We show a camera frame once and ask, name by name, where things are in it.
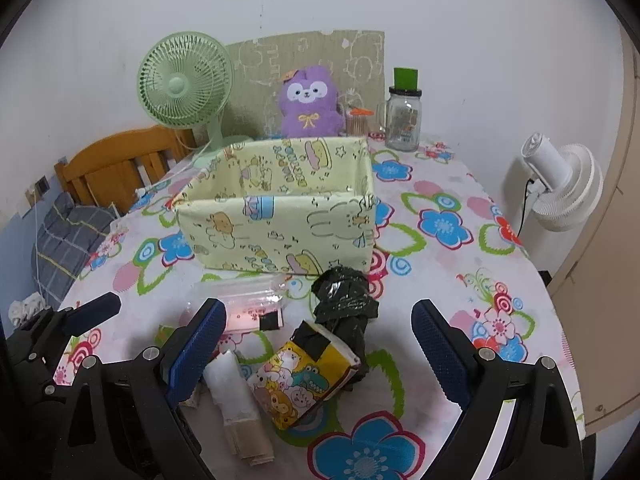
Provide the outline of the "grey plaid pillow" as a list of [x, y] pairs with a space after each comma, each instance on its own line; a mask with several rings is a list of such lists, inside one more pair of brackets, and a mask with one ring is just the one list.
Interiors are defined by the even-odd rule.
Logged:
[[32, 278], [47, 306], [62, 304], [115, 219], [108, 209], [77, 205], [67, 192], [54, 200], [32, 248]]

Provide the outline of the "glass mason jar mug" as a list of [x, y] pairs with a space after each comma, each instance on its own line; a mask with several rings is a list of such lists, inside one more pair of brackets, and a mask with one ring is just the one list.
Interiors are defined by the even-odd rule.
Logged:
[[421, 90], [390, 87], [388, 99], [378, 104], [378, 126], [385, 145], [392, 150], [415, 152], [421, 133]]

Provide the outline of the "wall power socket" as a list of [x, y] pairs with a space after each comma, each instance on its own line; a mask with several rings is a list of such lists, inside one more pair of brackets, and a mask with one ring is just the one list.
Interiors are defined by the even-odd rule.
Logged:
[[41, 177], [35, 183], [35, 190], [37, 191], [39, 196], [43, 196], [50, 190], [50, 184], [46, 176]]

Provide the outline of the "beige door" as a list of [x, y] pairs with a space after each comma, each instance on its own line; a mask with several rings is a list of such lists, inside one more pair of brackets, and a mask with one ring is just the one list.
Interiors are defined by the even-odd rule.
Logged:
[[622, 37], [624, 85], [603, 196], [550, 285], [595, 434], [639, 407], [639, 51]]

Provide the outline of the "orange small scissors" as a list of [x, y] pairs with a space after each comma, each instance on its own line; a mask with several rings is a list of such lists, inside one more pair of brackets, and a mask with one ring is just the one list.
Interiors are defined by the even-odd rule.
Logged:
[[368, 110], [367, 108], [362, 108], [362, 107], [351, 107], [348, 112], [349, 112], [349, 115], [352, 117], [374, 115], [373, 110]]

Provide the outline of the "black plastic bag bundle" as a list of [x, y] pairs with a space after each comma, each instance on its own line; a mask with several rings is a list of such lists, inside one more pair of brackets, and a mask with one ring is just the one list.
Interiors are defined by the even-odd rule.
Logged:
[[316, 322], [344, 341], [360, 359], [360, 369], [345, 385], [352, 391], [369, 371], [364, 335], [369, 321], [378, 317], [378, 300], [369, 294], [367, 277], [348, 266], [334, 266], [321, 274], [311, 291], [318, 299]]

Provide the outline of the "green desk fan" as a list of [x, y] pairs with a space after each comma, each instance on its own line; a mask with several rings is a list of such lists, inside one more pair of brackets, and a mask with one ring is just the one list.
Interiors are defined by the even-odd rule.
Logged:
[[225, 148], [249, 136], [224, 136], [222, 116], [233, 86], [226, 47], [202, 32], [175, 32], [154, 44], [138, 69], [138, 99], [158, 124], [174, 130], [204, 127], [208, 141], [193, 165], [204, 168]]

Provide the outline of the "floral tablecloth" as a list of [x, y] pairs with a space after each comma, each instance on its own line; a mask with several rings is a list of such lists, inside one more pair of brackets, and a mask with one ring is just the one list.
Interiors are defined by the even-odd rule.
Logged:
[[[119, 314], [70, 338], [54, 373], [70, 402], [61, 479], [579, 479], [578, 382], [544, 283], [498, 206], [435, 143], [415, 153], [368, 144], [376, 197], [369, 294], [369, 371], [297, 425], [280, 430], [256, 404], [274, 461], [232, 454], [203, 373], [190, 398], [167, 402], [167, 341], [199, 282], [286, 277], [280, 330], [222, 333], [209, 361], [232, 351], [247, 381], [293, 335], [316, 323], [321, 275], [209, 269], [171, 208], [203, 168], [179, 162], [147, 188], [90, 258], [63, 301], [106, 292]], [[413, 335], [429, 299], [466, 337], [471, 402], [450, 402]]]

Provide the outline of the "cotton swab container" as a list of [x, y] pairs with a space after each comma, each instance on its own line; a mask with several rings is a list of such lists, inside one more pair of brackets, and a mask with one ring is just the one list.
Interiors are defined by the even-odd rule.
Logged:
[[372, 116], [352, 117], [346, 110], [345, 126], [348, 136], [367, 136], [370, 132], [369, 120]]

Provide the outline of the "wooden bed headboard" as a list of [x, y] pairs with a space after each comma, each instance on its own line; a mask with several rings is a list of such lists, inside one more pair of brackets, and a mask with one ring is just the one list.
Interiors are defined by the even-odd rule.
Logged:
[[70, 162], [58, 162], [62, 189], [79, 205], [115, 206], [127, 212], [145, 181], [155, 184], [168, 174], [168, 162], [180, 162], [196, 148], [190, 129], [165, 126], [127, 130], [90, 144]]

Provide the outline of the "white and beige sock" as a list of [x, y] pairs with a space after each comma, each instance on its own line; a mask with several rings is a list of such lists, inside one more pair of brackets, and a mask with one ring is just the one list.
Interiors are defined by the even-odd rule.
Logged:
[[220, 409], [224, 436], [232, 454], [252, 467], [272, 463], [271, 441], [235, 354], [219, 353], [204, 368], [203, 378]]

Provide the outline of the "yellow cartoon fabric storage box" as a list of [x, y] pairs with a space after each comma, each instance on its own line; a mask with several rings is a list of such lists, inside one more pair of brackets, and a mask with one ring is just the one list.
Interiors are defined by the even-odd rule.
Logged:
[[366, 272], [374, 246], [373, 183], [363, 138], [254, 141], [213, 155], [171, 208], [209, 269]]

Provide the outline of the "green cartoon puzzle board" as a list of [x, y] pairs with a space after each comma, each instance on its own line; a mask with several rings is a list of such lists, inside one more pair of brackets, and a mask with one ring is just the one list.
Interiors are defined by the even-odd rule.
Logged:
[[385, 32], [291, 32], [230, 44], [233, 87], [221, 119], [224, 136], [280, 134], [279, 94], [291, 70], [322, 65], [338, 89], [338, 108], [375, 110], [385, 96]]

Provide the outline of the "purple plush bunny toy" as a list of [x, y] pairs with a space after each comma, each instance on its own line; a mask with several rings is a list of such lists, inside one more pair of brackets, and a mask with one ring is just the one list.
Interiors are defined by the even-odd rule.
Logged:
[[285, 138], [338, 136], [345, 119], [338, 111], [338, 89], [326, 66], [296, 70], [283, 81], [279, 96]]

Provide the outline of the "green cup on jar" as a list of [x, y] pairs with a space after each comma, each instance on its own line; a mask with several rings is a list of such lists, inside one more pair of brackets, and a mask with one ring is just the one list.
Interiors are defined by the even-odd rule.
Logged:
[[416, 68], [395, 67], [394, 68], [394, 89], [400, 91], [419, 90], [419, 71]]

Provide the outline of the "yellow cartoon tissue pack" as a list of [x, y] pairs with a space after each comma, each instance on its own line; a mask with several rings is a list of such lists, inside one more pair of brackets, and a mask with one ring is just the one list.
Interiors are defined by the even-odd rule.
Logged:
[[288, 430], [331, 399], [361, 365], [344, 341], [325, 327], [304, 321], [247, 383], [273, 425]]

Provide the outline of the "clear zip plastic bag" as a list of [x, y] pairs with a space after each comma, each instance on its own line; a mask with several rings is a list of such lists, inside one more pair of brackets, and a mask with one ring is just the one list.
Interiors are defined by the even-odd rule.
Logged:
[[206, 281], [195, 284], [186, 296], [183, 321], [193, 316], [207, 298], [218, 299], [228, 310], [280, 308], [285, 306], [286, 277], [279, 274], [260, 274], [249, 278]]

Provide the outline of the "pink wet wipes pack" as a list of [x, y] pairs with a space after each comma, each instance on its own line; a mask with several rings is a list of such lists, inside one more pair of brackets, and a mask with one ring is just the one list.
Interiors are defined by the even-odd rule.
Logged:
[[283, 315], [280, 308], [228, 310], [225, 334], [244, 334], [262, 330], [280, 330], [283, 326]]

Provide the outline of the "white standing fan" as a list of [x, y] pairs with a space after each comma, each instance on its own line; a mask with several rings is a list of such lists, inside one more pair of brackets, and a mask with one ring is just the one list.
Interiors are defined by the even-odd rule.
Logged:
[[579, 143], [556, 148], [535, 132], [524, 142], [521, 159], [532, 174], [521, 224], [532, 214], [545, 230], [566, 232], [588, 220], [603, 190], [602, 170], [589, 148]]

